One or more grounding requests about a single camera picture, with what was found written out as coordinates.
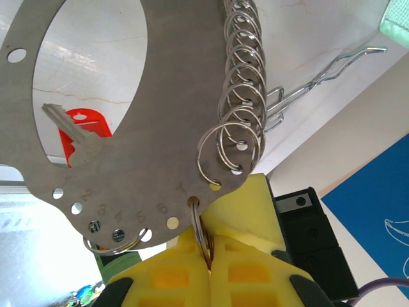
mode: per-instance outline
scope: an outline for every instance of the black plastic part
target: black plastic part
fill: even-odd
[[[305,307],[334,307],[317,283],[300,275],[292,275],[289,280]]]
[[[272,199],[274,210],[275,210],[275,212],[278,212],[277,205],[275,204],[275,200],[274,200],[273,191],[271,190],[270,181],[269,181],[269,179],[267,177],[265,177],[265,179],[266,179],[266,182],[267,182],[268,190],[270,191],[270,196],[271,196],[271,199]],[[277,214],[277,219],[279,221],[280,229],[283,229],[284,225],[283,225],[283,223],[281,221],[281,217],[280,217],[279,214]],[[282,260],[282,261],[284,261],[284,262],[287,262],[288,264],[293,264],[293,259],[291,258],[291,255],[288,253],[288,246],[287,246],[287,241],[288,240],[286,238],[286,234],[284,232],[282,232],[282,236],[284,237],[284,243],[286,245],[286,251],[279,251],[279,250],[272,251],[271,255],[278,258],[278,259],[280,259],[280,260]]]
[[[126,277],[107,285],[93,307],[121,307],[134,281]]]
[[[292,264],[308,272],[331,301],[355,298],[359,294],[357,285],[315,190],[310,187],[274,201],[297,201],[297,196],[305,198],[306,194],[312,206],[297,205],[280,213],[275,205]]]

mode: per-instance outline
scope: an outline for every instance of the metal wire hook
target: metal wire hook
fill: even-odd
[[[311,81],[306,83],[303,86],[300,86],[299,88],[293,90],[287,95],[282,96],[281,95],[281,89],[282,87],[278,87],[273,89],[272,91],[269,91],[267,93],[267,97],[272,96],[277,90],[280,90],[280,95],[279,98],[273,103],[270,104],[267,107],[267,112],[269,115],[267,116],[267,120],[271,120],[272,118],[275,118],[277,115],[279,116],[279,122],[274,123],[272,126],[266,127],[265,132],[270,132],[271,130],[275,129],[276,127],[279,126],[280,123],[284,120],[283,117],[283,111],[292,104],[294,104],[296,101],[304,97],[309,91],[311,91],[315,86],[323,84],[325,81],[330,81],[338,78],[352,63],[357,61],[361,56],[365,56],[366,54],[376,54],[376,53],[385,53],[387,52],[386,47],[370,47],[370,46],[364,46],[357,48],[351,52],[345,52],[341,53],[338,55],[335,59],[331,61],[321,72],[317,74],[316,77],[314,77]],[[336,64],[343,60],[343,59],[350,59],[347,61],[344,65],[342,65],[338,70],[336,70],[334,73],[330,73],[331,70],[336,66]]]

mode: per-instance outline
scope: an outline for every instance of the metal ring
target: metal ring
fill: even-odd
[[[219,105],[218,105],[218,108],[217,108],[217,114],[218,114],[218,116],[219,116],[219,119],[222,120],[222,118],[224,117],[223,112],[224,112],[224,106],[226,105],[226,101],[227,101],[229,107],[233,107],[233,106],[231,105],[231,101],[230,101],[230,99],[229,99],[229,94],[230,94],[233,90],[235,90],[235,89],[237,89],[237,88],[240,88],[240,87],[250,89],[250,90],[253,92],[253,94],[255,94],[255,96],[257,96],[257,98],[261,101],[261,103],[260,103],[261,105],[260,105],[260,104],[257,104],[257,103],[254,103],[254,102],[253,102],[253,104],[254,104],[255,106],[257,106],[258,109],[260,110],[260,113],[261,113],[260,121],[261,121],[261,124],[262,124],[263,127],[264,127],[265,124],[266,124],[266,102],[265,102],[265,98],[264,98],[263,95],[260,93],[260,91],[257,90],[253,85],[246,84],[246,83],[237,83],[237,84],[231,85],[231,86],[229,86],[229,87],[227,88],[226,91],[224,91],[224,93],[222,94],[222,96],[221,96],[221,98],[220,98],[220,100],[219,100]],[[240,118],[240,117],[235,116],[235,118],[238,119],[238,120],[240,120],[241,122],[245,122],[245,120],[243,120],[243,119]]]
[[[106,249],[106,250],[99,250],[96,248],[93,248],[91,245],[91,242],[89,240],[87,240],[85,237],[82,237],[82,241],[86,247],[86,249],[88,249],[90,252],[96,254],[96,255],[100,255],[100,256],[114,256],[114,255],[118,255],[121,253],[124,253],[126,251],[132,251],[132,249],[134,247],[136,247],[139,243],[141,243],[142,238],[146,235],[146,233],[148,232],[148,229],[144,229],[142,234],[139,234],[134,240],[118,247],[118,248],[112,248],[112,249]]]
[[[224,23],[224,38],[226,40],[229,38],[233,28],[232,24],[235,25],[233,31],[243,29],[238,26],[238,23],[235,21],[235,18],[237,17],[243,18],[245,20],[243,22],[246,22],[251,26],[251,28],[254,30],[254,34],[261,41],[261,25],[259,24],[257,16],[251,16],[251,14],[245,13],[243,11],[234,11],[227,17],[226,22]]]
[[[194,234],[199,245],[200,252],[206,262],[207,268],[210,270],[212,267],[212,259],[210,258],[208,252],[208,241],[203,233],[202,223],[199,215],[199,202],[193,201],[192,207],[192,225],[194,229]]]
[[[256,77],[256,82],[254,82],[253,79],[242,77],[241,76],[242,72],[240,72],[240,69],[250,71]],[[263,75],[261,75],[261,72],[257,70],[257,68],[248,63],[239,63],[236,66],[234,66],[230,71],[227,72],[226,79],[224,80],[223,84],[223,91],[226,91],[229,86],[234,85],[235,83],[233,80],[234,75],[237,76],[237,78],[241,79],[244,83],[253,85],[255,88],[258,88],[263,97],[267,96],[266,83],[263,78]],[[236,90],[233,90],[233,93],[236,95],[238,99],[240,99],[241,101],[245,101],[245,99],[241,97]]]
[[[207,177],[205,175],[205,173],[203,172],[203,169],[200,165],[200,158],[201,158],[201,153],[203,150],[203,146],[205,145],[207,139],[216,131],[218,131],[219,129],[223,128],[223,127],[227,127],[227,126],[239,126],[245,130],[248,130],[251,134],[255,135],[255,138],[257,138],[256,133],[250,129],[248,126],[246,126],[243,123],[238,123],[238,122],[227,122],[227,123],[220,123],[212,128],[210,128],[209,130],[206,131],[206,133],[202,136],[202,138],[199,141],[199,144],[197,146],[197,152],[196,152],[196,164],[197,164],[197,168],[199,169],[200,174],[203,176],[204,179],[206,179],[207,182],[214,184],[214,185],[221,185],[220,182],[218,181],[214,181],[212,179],[210,179],[209,177]]]
[[[256,60],[257,65],[253,63],[251,63],[251,65],[255,66],[263,74],[263,77],[265,78],[266,77],[265,62],[263,61],[263,58],[256,49],[248,45],[237,45],[231,49],[230,53],[228,54],[228,59],[226,61],[226,66],[224,67],[224,70],[229,71],[232,66],[238,64],[236,61],[239,61],[241,63],[249,63],[249,61],[243,59],[242,56],[240,56],[241,52],[246,53],[246,55]]]
[[[254,155],[251,161],[251,171],[254,169],[254,167],[256,166],[257,162],[260,160],[261,156],[263,155],[264,149],[265,149],[265,133],[264,133],[264,129],[263,126],[261,125],[261,122],[259,120],[259,118],[249,109],[252,107],[250,106],[238,106],[232,110],[230,110],[230,112],[228,114],[226,114],[226,116],[224,117],[224,119],[222,120],[222,123],[227,122],[228,119],[234,115],[236,112],[239,111],[244,111],[249,113],[250,115],[252,115],[254,117],[254,119],[256,119],[257,125],[260,128],[260,139],[258,139],[258,135],[249,127],[250,130],[253,131],[254,134],[251,134],[253,142],[255,145],[254,147]],[[241,144],[240,142],[237,142],[236,140],[234,140],[231,137],[231,134],[229,133],[228,129],[226,127],[224,127],[223,129],[221,129],[220,131],[218,131],[217,134],[217,138],[218,138],[218,143],[217,143],[217,151],[219,152],[220,158],[222,159],[223,163],[230,169],[235,170],[235,171],[240,171],[240,167],[239,165],[231,162],[231,160],[227,157],[226,152],[224,151],[224,146],[223,146],[223,133],[226,132],[226,134],[228,135],[228,139],[230,141],[232,141],[234,144]]]
[[[251,14],[254,14],[254,16],[257,16],[258,18],[258,11],[255,3],[253,1],[248,1],[248,0],[232,0],[226,9],[227,14],[230,14],[232,12],[235,12],[237,10],[245,10],[250,12]]]
[[[227,44],[226,44],[226,54],[227,55],[231,52],[231,49],[236,47],[237,45],[247,45],[247,44],[243,43],[240,40],[240,37],[242,37],[242,38],[247,37],[249,40],[254,42],[255,48],[259,52],[259,54],[261,56],[261,59],[264,62],[266,61],[265,53],[264,53],[263,46],[262,46],[260,40],[258,39],[258,37],[254,33],[250,32],[249,30],[246,30],[246,29],[236,30],[229,36],[229,38],[227,40]]]

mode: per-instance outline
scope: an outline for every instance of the stainless steel plate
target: stainless steel plate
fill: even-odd
[[[242,165],[241,175],[217,160],[215,138],[203,148],[202,167],[221,182],[220,190],[210,189],[195,160],[201,136],[218,121],[226,60],[222,2],[141,1],[148,52],[133,103],[95,159],[61,169],[48,161],[38,139],[32,86],[42,40],[64,2],[25,0],[1,47],[0,162],[16,167],[28,189],[61,210],[91,242],[117,248],[148,228],[153,237],[140,248],[163,243],[191,225],[191,196],[199,198],[202,213],[213,200],[240,187],[250,171],[254,144],[240,129],[229,131],[246,141],[248,150],[230,146],[226,153]],[[26,57],[10,63],[8,55],[15,49],[24,49]],[[62,189],[62,197],[61,190],[53,197],[55,189]],[[175,230],[167,227],[170,217],[179,220]],[[100,229],[92,233],[93,221]],[[125,234],[121,242],[112,237],[116,230]]]

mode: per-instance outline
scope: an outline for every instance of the white wall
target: white wall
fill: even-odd
[[[409,55],[295,150],[272,173],[275,195],[314,187],[321,196],[409,133]],[[338,219],[326,213],[358,286],[386,277]],[[369,294],[359,307],[408,307],[394,287]]]

